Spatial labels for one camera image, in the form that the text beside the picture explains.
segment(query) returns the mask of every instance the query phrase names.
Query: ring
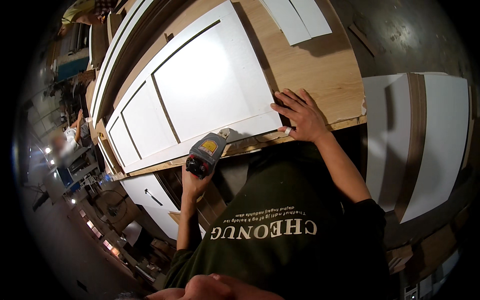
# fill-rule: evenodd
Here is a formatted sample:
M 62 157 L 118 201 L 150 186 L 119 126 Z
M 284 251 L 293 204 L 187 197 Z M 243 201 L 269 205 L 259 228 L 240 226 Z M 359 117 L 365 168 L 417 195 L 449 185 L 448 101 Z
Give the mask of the ring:
M 287 129 L 285 129 L 285 134 L 290 135 L 290 131 L 292 131 L 292 128 L 287 126 Z

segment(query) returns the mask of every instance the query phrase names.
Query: dark green shirt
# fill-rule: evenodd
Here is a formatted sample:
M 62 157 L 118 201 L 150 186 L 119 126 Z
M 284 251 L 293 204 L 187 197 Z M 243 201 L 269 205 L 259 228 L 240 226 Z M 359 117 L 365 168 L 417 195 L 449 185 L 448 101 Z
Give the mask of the dark green shirt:
M 292 162 L 264 168 L 249 177 L 195 251 L 175 253 L 165 288 L 217 273 L 286 299 L 343 294 L 345 285 L 354 294 L 378 293 L 388 279 L 384 212 L 369 199 L 345 205 L 343 214 L 340 198 L 331 179 L 313 182 Z

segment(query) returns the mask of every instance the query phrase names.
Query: finger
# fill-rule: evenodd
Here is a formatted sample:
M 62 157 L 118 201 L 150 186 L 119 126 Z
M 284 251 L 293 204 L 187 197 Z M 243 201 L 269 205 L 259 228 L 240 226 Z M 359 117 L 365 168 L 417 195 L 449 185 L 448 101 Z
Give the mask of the finger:
M 291 127 L 288 127 L 288 126 L 282 126 L 280 128 L 277 129 L 278 131 L 280 132 L 285 132 L 287 133 L 289 136 L 293 137 L 294 139 L 297 139 L 297 131 L 296 130 L 293 130 Z
M 287 88 L 284 88 L 283 93 L 285 95 L 289 96 L 290 98 L 292 98 L 293 100 L 297 101 L 298 103 L 300 103 L 302 106 L 306 106 L 305 102 L 303 102 L 303 100 L 298 98 L 298 96 L 294 92 L 292 92 L 291 90 L 289 90 Z
M 275 103 L 270 104 L 270 107 L 271 107 L 274 111 L 278 112 L 278 113 L 281 114 L 281 115 L 284 115 L 285 117 L 287 117 L 287 118 L 289 118 L 289 119 L 292 119 L 292 120 L 295 121 L 295 119 L 297 118 L 297 117 L 296 117 L 297 112 L 295 112 L 295 111 L 293 111 L 293 110 L 291 110 L 291 109 L 283 108 L 283 107 L 281 107 L 280 105 L 277 105 L 277 104 L 275 104 Z
M 302 96 L 303 100 L 305 100 L 305 102 L 309 105 L 309 106 L 313 106 L 313 107 L 317 107 L 317 104 L 315 103 L 315 101 L 312 99 L 312 97 L 310 97 L 310 94 L 305 91 L 305 89 L 300 89 L 300 95 Z
M 300 103 L 298 103 L 297 101 L 293 100 L 292 98 L 290 98 L 289 96 L 285 95 L 285 94 L 282 94 L 281 92 L 275 92 L 275 97 L 277 97 L 278 99 L 282 100 L 283 104 L 287 105 L 288 107 L 290 107 L 292 110 L 294 111 L 300 111 L 303 106 L 300 105 Z

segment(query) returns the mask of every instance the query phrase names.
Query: metal handle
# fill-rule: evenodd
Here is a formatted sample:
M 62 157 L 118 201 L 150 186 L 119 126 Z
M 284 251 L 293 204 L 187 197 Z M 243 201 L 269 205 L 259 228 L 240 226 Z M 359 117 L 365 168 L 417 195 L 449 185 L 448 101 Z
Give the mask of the metal handle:
M 160 206 L 163 206 L 163 204 L 161 204 L 159 200 L 155 199 L 155 197 L 148 191 L 148 189 L 145 189 L 145 194 L 152 197 L 152 199 L 155 200 L 155 202 L 157 202 L 158 204 L 160 204 Z

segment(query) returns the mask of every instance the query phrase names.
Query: person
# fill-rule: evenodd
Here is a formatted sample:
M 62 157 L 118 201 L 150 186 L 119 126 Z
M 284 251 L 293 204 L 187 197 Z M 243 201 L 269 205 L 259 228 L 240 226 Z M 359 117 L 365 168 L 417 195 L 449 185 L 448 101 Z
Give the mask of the person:
M 80 148 L 78 141 L 80 140 L 81 125 L 80 120 L 83 118 L 83 110 L 78 112 L 78 118 L 71 126 L 67 127 L 64 132 L 55 135 L 50 140 L 53 149 L 53 155 L 56 160 L 60 161 L 69 154 Z
M 386 298 L 384 211 L 314 100 L 299 94 L 276 92 L 284 106 L 271 105 L 295 121 L 278 131 L 297 142 L 250 163 L 203 239 L 196 200 L 212 175 L 199 180 L 183 166 L 177 252 L 165 289 L 146 299 Z
M 87 25 L 102 24 L 104 17 L 115 8 L 113 0 L 77 0 L 63 14 L 62 25 L 57 33 L 58 38 L 67 35 L 73 23 Z

